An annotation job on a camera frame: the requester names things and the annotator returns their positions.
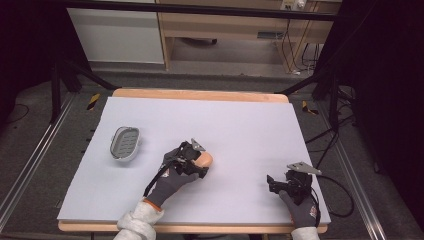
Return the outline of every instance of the orange object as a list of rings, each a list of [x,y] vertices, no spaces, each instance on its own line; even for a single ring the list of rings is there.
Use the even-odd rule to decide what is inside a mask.
[[[213,162],[212,155],[208,152],[201,152],[201,155],[194,161],[194,165],[198,167],[209,167]]]

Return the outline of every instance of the black glove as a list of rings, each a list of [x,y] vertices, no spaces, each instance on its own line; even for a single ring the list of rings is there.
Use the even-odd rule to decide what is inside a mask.
[[[176,148],[171,152],[166,153],[162,166],[172,161],[178,150],[179,149]],[[199,174],[197,173],[193,173],[188,176],[184,174],[179,175],[175,170],[174,165],[171,164],[169,169],[158,179],[155,189],[152,190],[152,193],[149,194],[146,199],[160,208],[165,200],[176,193],[183,185],[193,182],[198,178]]]
[[[298,206],[286,191],[281,190],[278,195],[289,208],[295,228],[315,227],[317,223],[317,208],[312,197],[309,196]]]

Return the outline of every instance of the black floor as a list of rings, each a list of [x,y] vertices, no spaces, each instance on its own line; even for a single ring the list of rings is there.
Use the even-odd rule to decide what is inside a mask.
[[[195,76],[173,74],[118,74],[99,73],[104,79],[127,87],[170,88],[170,89],[204,89],[227,91],[259,91],[274,92],[283,90],[294,84],[293,79],[277,79],[264,77],[224,77]],[[84,150],[89,144],[101,116],[102,107],[111,91],[102,89],[90,81],[83,81],[84,86],[76,94],[72,108],[66,120],[49,146],[42,161],[37,167],[26,190],[17,203],[14,211],[2,226],[1,233],[23,238],[67,239],[70,236],[83,236],[88,239],[89,233],[63,233],[57,228],[57,214],[60,200],[63,200],[67,188],[78,168]],[[325,112],[314,115],[302,110],[302,101],[311,100],[313,86],[302,89],[289,97],[294,105],[305,140],[311,139],[327,129],[323,116]],[[93,94],[101,97],[94,110],[86,110]],[[18,99],[14,113],[0,130],[0,201],[7,198],[15,179],[25,166],[26,161],[41,139],[50,120],[50,86],[43,83],[23,91]],[[375,210],[375,213],[388,239],[424,239],[403,201],[399,197],[388,176],[376,174],[373,160],[355,126],[354,116],[348,105],[340,109],[339,119],[347,119],[340,128],[338,141],[344,146],[351,164],[364,187],[364,191]],[[331,135],[326,135],[307,144],[310,157],[316,164],[327,147]],[[346,178],[340,167],[340,161],[333,146],[327,152],[320,169],[326,176],[336,179],[348,187]],[[329,208],[336,214],[346,214],[350,210],[350,199],[336,184],[326,179],[320,180],[324,197]],[[322,239],[370,239],[358,206],[346,217],[331,216],[332,223]],[[98,234],[97,238],[110,238],[113,234]],[[285,239],[285,235],[269,236],[270,239]],[[159,234],[158,239],[183,239],[181,235]],[[228,235],[220,239],[248,239],[247,235]]]

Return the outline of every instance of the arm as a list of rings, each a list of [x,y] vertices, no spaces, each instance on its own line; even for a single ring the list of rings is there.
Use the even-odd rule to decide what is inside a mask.
[[[178,148],[164,156],[162,164],[167,164],[173,159]],[[178,174],[175,166],[169,169],[158,179],[152,192],[137,203],[134,211],[125,213],[118,221],[119,233],[115,240],[154,240],[156,232],[153,225],[164,215],[162,204],[176,193],[182,186],[199,178],[199,174]]]
[[[294,240],[319,240],[318,231],[315,227],[317,209],[309,196],[298,206],[286,191],[281,190],[278,194],[287,205],[295,230],[291,233]]]

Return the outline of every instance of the metal rail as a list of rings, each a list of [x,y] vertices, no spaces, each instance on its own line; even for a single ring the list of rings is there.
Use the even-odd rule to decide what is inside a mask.
[[[185,13],[185,14],[203,14],[203,15],[219,15],[219,16],[300,19],[300,20],[316,20],[316,21],[336,21],[336,20],[350,19],[346,16],[341,16],[341,15],[332,14],[332,13],[284,11],[284,10],[253,9],[253,8],[114,2],[114,1],[90,1],[90,0],[37,0],[37,1],[42,3],[52,4],[52,5],[61,5],[67,8],[99,9],[99,10]]]
[[[322,113],[328,112],[326,107],[321,102],[317,102],[317,106],[320,112]],[[321,116],[327,128],[331,128],[331,125],[328,119],[324,115],[321,115]],[[359,181],[359,178],[356,175],[352,164],[350,163],[349,157],[347,156],[347,153],[340,139],[336,142],[335,147],[336,147],[337,155],[339,156],[338,159],[340,161],[341,168],[346,177],[346,181],[349,184],[350,189],[352,191],[352,197],[355,200],[355,203],[359,209],[359,212],[362,216],[362,219],[365,223],[365,227],[367,228],[371,239],[373,240],[387,239],[384,233],[383,227],[381,226],[380,221],[378,220],[378,217],[375,214],[374,209],[368,199],[368,196],[365,193],[364,188],[362,187],[362,184]]]
[[[7,220],[11,216],[13,210],[19,202],[19,199],[21,198],[26,187],[31,181],[32,176],[37,170],[39,163],[41,162],[54,137],[56,136],[60,126],[62,125],[66,115],[69,112],[75,96],[76,93],[68,93],[62,105],[63,110],[61,111],[61,114],[58,116],[55,122],[49,125],[43,137],[38,142],[37,147],[32,152],[31,157],[28,159],[23,170],[7,194],[6,198],[0,205],[0,232],[2,232],[3,228],[6,226]]]

